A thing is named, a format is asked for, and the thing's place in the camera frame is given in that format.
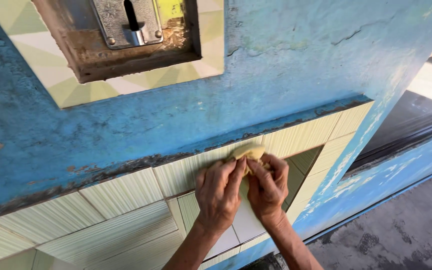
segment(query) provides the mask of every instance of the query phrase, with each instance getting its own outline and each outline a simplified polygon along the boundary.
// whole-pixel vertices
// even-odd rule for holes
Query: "metal latch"
[[[163,42],[155,0],[93,0],[93,8],[110,49]]]

